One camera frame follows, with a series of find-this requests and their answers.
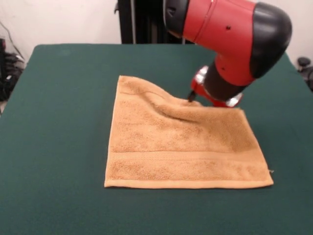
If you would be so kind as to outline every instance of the towel edge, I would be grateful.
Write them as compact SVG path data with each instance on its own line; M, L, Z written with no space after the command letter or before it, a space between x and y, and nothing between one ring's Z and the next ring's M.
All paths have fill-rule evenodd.
M161 188L184 188L184 189L201 189L201 188L225 188L225 189L249 189L264 188L274 184L272 178L264 181L138 181L138 180L111 180L104 182L105 188L125 187L125 188L145 188L145 189L161 189Z

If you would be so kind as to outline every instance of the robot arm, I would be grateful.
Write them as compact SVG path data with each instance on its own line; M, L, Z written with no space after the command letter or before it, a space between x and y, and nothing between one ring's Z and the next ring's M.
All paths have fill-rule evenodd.
M266 3L164 0L163 10L171 34L217 53L194 77L190 101L199 94L214 106L234 107L241 92L276 64L291 40L289 16Z

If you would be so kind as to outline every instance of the black knob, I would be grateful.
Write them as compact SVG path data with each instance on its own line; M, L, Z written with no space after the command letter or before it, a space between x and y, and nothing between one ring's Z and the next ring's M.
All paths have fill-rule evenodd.
M306 67L308 65L310 65L311 60L307 57L299 57L298 58L298 65L301 67Z

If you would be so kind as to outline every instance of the towel fold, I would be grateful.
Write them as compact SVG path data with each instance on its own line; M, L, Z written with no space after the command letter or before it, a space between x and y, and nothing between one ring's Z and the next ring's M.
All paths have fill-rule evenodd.
M204 107L120 76L105 187L258 188L273 180L239 108Z

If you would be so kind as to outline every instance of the black cable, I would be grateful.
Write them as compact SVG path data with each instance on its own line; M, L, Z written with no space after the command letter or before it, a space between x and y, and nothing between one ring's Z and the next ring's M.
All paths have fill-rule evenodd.
M13 42L12 37L11 37L10 30L9 30L7 27L5 27L5 25L4 25L1 21L0 21L0 25L4 28L4 30L5 30L5 31L7 32L7 34L9 35L10 42L11 42L12 46L14 47L15 51L19 54L19 56L20 56L23 60L25 60L24 57L22 56L21 52L19 51L19 49L15 46L15 44L14 44L14 42Z

